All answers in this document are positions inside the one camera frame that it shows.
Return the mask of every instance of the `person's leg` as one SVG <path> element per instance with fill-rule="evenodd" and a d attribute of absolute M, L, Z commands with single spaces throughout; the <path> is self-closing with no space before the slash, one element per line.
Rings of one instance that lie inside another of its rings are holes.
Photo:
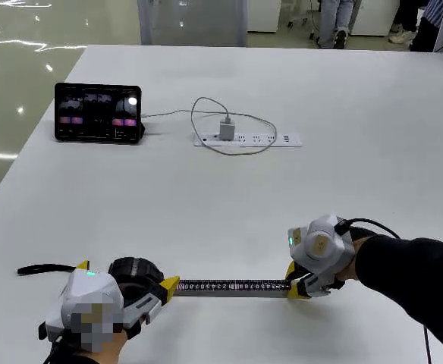
<path fill-rule="evenodd" d="M 336 31 L 344 30 L 349 33 L 351 13 L 353 13 L 353 0 L 340 0 L 340 6 L 338 6 L 336 13 Z"/>
<path fill-rule="evenodd" d="M 402 30 L 402 6 L 398 7 L 397 13 L 394 17 L 394 22 L 390 27 L 391 33 L 398 33 Z"/>
<path fill-rule="evenodd" d="M 322 0 L 321 30 L 319 31 L 319 46 L 332 49 L 335 41 L 336 13 L 340 0 Z"/>
<path fill-rule="evenodd" d="M 401 0 L 399 7 L 402 29 L 388 37 L 388 41 L 396 44 L 409 43 L 416 36 L 417 11 L 420 0 Z"/>
<path fill-rule="evenodd" d="M 340 6 L 336 13 L 335 49 L 344 49 L 346 45 L 346 39 L 350 32 L 348 26 L 350 25 L 352 12 L 353 0 L 340 0 Z"/>
<path fill-rule="evenodd" d="M 397 13 L 394 17 L 394 24 L 402 24 L 402 1 L 401 5 L 398 7 Z"/>
<path fill-rule="evenodd" d="M 424 17 L 420 20 L 419 31 L 410 46 L 411 52 L 432 52 L 439 34 L 439 28 Z"/>
<path fill-rule="evenodd" d="M 408 32 L 415 32 L 417 29 L 419 3 L 419 0 L 401 0 L 402 27 Z"/>

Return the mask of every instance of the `black strap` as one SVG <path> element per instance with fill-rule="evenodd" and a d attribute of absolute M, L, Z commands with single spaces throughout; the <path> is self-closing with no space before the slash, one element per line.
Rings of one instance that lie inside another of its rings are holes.
<path fill-rule="evenodd" d="M 38 273 L 47 273 L 49 271 L 67 271 L 72 272 L 75 267 L 62 264 L 35 264 L 28 267 L 19 268 L 18 275 L 37 275 Z"/>

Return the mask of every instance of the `power strip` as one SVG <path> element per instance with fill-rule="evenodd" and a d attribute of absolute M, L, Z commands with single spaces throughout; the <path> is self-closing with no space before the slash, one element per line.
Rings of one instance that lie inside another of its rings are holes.
<path fill-rule="evenodd" d="M 218 138 L 218 134 L 200 133 L 201 139 L 207 146 L 267 146 L 274 140 L 274 134 L 270 133 L 236 133 L 232 141 L 224 141 Z M 202 146 L 201 141 L 194 134 L 194 145 Z M 300 138 L 295 133 L 278 133 L 277 140 L 272 146 L 291 146 L 299 148 L 303 146 Z"/>

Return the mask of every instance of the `yellow accent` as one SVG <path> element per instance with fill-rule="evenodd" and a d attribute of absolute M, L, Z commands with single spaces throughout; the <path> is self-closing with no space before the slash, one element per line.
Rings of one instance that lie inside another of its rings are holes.
<path fill-rule="evenodd" d="M 164 281 L 162 281 L 161 286 L 164 287 L 166 290 L 168 290 L 168 299 L 169 302 L 170 299 L 173 297 L 174 292 L 176 291 L 176 288 L 178 288 L 179 284 L 179 276 L 166 278 Z"/>
<path fill-rule="evenodd" d="M 297 292 L 297 285 L 293 283 L 289 292 L 287 292 L 287 298 L 289 300 L 308 300 L 311 297 L 300 296 Z"/>
<path fill-rule="evenodd" d="M 90 260 L 85 260 L 81 262 L 79 265 L 77 265 L 77 268 L 86 269 L 88 271 L 90 269 Z"/>
<path fill-rule="evenodd" d="M 287 276 L 290 274 L 290 273 L 292 273 L 293 271 L 294 271 L 294 269 L 295 269 L 295 266 L 294 266 L 294 260 L 290 263 L 290 265 L 289 265 L 289 267 L 287 268 L 287 271 L 286 271 L 286 273 L 285 273 L 285 277 L 287 278 Z"/>

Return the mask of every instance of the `jeans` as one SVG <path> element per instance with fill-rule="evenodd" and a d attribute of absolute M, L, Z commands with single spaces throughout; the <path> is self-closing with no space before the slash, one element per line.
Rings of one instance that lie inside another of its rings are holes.
<path fill-rule="evenodd" d="M 319 45 L 323 49 L 332 49 L 335 40 L 335 31 L 344 30 L 349 33 L 353 0 L 322 0 L 321 3 L 321 30 Z"/>

